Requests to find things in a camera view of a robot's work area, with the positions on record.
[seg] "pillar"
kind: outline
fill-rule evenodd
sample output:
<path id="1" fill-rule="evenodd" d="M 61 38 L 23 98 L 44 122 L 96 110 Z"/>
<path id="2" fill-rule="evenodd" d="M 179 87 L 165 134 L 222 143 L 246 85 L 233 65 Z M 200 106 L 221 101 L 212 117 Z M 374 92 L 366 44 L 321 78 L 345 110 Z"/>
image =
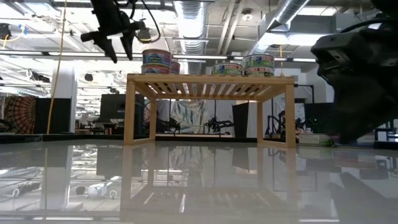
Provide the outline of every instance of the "pillar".
<path id="1" fill-rule="evenodd" d="M 57 76 L 57 67 L 52 72 L 51 94 L 55 87 L 55 79 Z M 76 104 L 77 104 L 77 86 L 79 80 L 79 72 L 73 62 L 61 62 L 58 73 L 57 89 L 55 90 L 55 98 L 71 99 L 70 107 L 70 125 L 69 131 L 75 132 Z"/>
<path id="2" fill-rule="evenodd" d="M 69 207 L 73 146 L 59 146 L 46 150 L 47 171 L 43 171 L 40 209 L 65 210 Z"/>

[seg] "ceiling duct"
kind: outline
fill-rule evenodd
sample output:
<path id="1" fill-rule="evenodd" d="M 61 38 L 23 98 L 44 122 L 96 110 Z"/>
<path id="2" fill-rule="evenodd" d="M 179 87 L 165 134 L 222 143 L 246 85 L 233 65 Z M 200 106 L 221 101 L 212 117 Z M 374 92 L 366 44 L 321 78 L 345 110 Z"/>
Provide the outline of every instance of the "ceiling duct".
<path id="1" fill-rule="evenodd" d="M 199 1 L 175 1 L 175 11 L 178 15 L 178 33 L 181 38 L 190 40 L 180 41 L 183 54 L 203 55 L 205 43 L 200 40 L 205 35 L 205 21 L 207 3 Z M 199 74 L 201 63 L 188 62 L 188 73 Z"/>
<path id="2" fill-rule="evenodd" d="M 292 22 L 294 17 L 310 0 L 280 0 L 267 31 Z"/>
<path id="3" fill-rule="evenodd" d="M 273 29 L 281 32 L 288 32 L 290 29 L 290 22 L 292 22 L 294 17 L 309 1 L 310 0 L 280 0 L 278 8 L 263 17 L 259 27 L 259 31 L 262 31 L 262 34 L 259 35 L 260 38 L 258 42 L 248 54 L 263 54 L 267 50 L 268 45 L 261 44 L 261 42 L 268 38 L 267 33 Z"/>

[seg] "ceiling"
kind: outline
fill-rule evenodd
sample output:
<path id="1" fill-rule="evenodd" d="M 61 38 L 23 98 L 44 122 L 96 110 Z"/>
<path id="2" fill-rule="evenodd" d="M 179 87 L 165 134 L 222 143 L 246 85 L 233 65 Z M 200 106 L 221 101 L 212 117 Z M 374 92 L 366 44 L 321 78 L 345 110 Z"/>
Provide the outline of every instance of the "ceiling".
<path id="1" fill-rule="evenodd" d="M 4 45 L 4 50 L 33 50 L 41 52 L 58 52 L 61 44 L 61 30 L 62 30 L 62 11 L 63 0 L 55 1 L 39 1 L 26 0 L 24 4 L 20 3 L 6 3 L 0 0 L 0 23 L 10 24 L 12 32 L 12 39 L 15 41 L 7 42 Z M 92 42 L 82 43 L 80 34 L 97 30 L 98 21 L 95 15 L 91 13 L 89 3 L 85 0 L 69 0 L 70 7 L 67 7 L 65 23 L 65 37 L 63 43 L 63 50 L 66 52 L 102 52 L 99 47 Z M 359 7 L 359 1 L 310 1 L 310 3 L 300 12 L 300 14 L 319 16 L 331 16 L 336 13 L 337 9 L 349 6 L 350 8 Z M 276 9 L 277 0 L 247 0 L 244 3 L 244 8 L 251 9 L 253 18 L 250 21 L 238 19 L 238 25 L 234 31 L 234 39 L 228 48 L 228 54 L 242 54 L 251 49 L 256 43 L 257 26 L 259 25 L 262 15 Z M 228 8 L 229 0 L 216 0 L 208 3 L 207 14 L 207 30 L 206 38 L 208 43 L 206 45 L 205 54 L 215 54 L 218 42 L 221 35 L 223 25 L 223 14 Z M 362 7 L 368 7 L 369 1 L 362 1 Z M 155 25 L 147 11 L 141 9 L 142 6 L 137 6 L 134 14 L 134 20 L 146 18 L 145 23 L 152 31 L 155 31 Z M 127 14 L 130 14 L 130 9 L 123 9 Z M 144 49 L 165 49 L 170 50 L 173 54 L 180 54 L 181 48 L 179 41 L 173 40 L 173 37 L 178 37 L 177 17 L 172 11 L 152 11 L 160 29 L 162 38 L 153 44 L 141 44 L 138 41 L 133 42 L 133 52 L 142 52 Z M 21 30 L 21 25 L 26 27 L 26 33 Z M 116 52 L 123 52 L 123 47 L 118 39 L 113 39 L 113 47 Z M 282 57 L 299 57 L 299 58 L 313 58 L 310 53 L 309 46 L 299 45 L 284 45 L 282 46 L 282 55 L 279 49 L 268 48 L 268 54 Z M 125 76 L 120 74 L 127 74 L 129 72 L 139 73 L 141 71 L 141 62 L 136 61 L 120 61 L 114 64 L 110 60 L 75 60 L 75 66 L 81 70 L 81 77 L 79 79 L 79 86 L 98 86 L 98 85 L 113 85 L 115 87 L 124 86 L 126 83 Z M 307 63 L 285 63 L 284 67 L 301 68 Z M 56 57 L 54 58 L 21 58 L 0 55 L 0 83 L 7 84 L 41 84 L 40 81 L 32 81 L 27 78 L 27 71 L 32 70 L 38 72 L 46 77 L 52 78 L 53 69 L 57 66 Z M 113 76 L 113 81 L 110 83 L 90 83 L 86 82 L 84 75 L 87 72 L 107 74 Z M 50 88 L 48 87 L 25 87 L 25 88 L 5 88 L 2 87 L 2 92 L 9 92 L 15 94 L 16 92 L 24 92 L 26 94 L 33 94 L 37 96 L 47 96 Z M 78 99 L 91 99 L 91 101 L 79 101 L 81 107 L 85 107 L 84 103 L 97 103 L 95 108 L 99 107 L 99 98 L 103 93 L 109 93 L 109 89 L 80 89 L 78 92 Z"/>

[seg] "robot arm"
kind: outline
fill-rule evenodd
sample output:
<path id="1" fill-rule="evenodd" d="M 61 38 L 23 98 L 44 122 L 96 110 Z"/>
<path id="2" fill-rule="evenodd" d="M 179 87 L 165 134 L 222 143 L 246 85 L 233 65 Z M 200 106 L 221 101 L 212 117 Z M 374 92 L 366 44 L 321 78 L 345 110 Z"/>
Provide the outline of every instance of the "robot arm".
<path id="1" fill-rule="evenodd" d="M 312 47 L 318 75 L 335 90 L 328 134 L 350 142 L 398 118 L 398 1 L 373 0 L 383 13 Z M 381 23 L 378 29 L 362 26 Z"/>
<path id="2" fill-rule="evenodd" d="M 90 0 L 93 5 L 93 14 L 97 17 L 99 28 L 98 31 L 89 32 L 86 34 L 82 34 L 80 39 L 82 42 L 94 40 L 94 44 L 98 45 L 102 50 L 104 50 L 105 55 L 109 56 L 114 63 L 118 61 L 116 57 L 116 52 L 112 46 L 112 39 L 108 39 L 108 36 L 114 34 L 122 34 L 120 37 L 120 41 L 122 42 L 124 51 L 129 60 L 132 60 L 132 41 L 136 36 L 136 31 L 139 30 L 141 36 L 145 36 L 145 43 L 155 42 L 160 38 L 160 31 L 156 24 L 156 21 L 148 10 L 150 16 L 155 22 L 157 31 L 159 36 L 155 40 L 150 39 L 150 35 L 147 27 L 143 20 L 134 21 L 130 23 L 130 19 L 134 15 L 135 5 L 137 0 L 127 0 L 125 5 L 120 5 L 117 0 Z M 148 9 L 145 2 L 141 0 L 143 5 Z M 129 4 L 132 4 L 132 12 L 130 17 L 119 9 L 119 7 L 126 7 Z"/>

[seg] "black monitor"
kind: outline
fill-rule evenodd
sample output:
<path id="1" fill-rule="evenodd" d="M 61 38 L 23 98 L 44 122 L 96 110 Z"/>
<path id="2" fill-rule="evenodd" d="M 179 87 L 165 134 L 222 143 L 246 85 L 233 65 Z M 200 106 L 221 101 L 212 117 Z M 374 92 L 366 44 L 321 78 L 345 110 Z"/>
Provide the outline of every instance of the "black monitor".
<path id="1" fill-rule="evenodd" d="M 306 103 L 305 126 L 314 133 L 327 133 L 327 124 L 333 116 L 335 109 L 333 103 Z"/>
<path id="2" fill-rule="evenodd" d="M 144 96 L 136 94 L 136 109 L 144 111 Z M 110 119 L 124 119 L 126 94 L 102 94 L 101 109 L 97 122 L 109 123 Z"/>

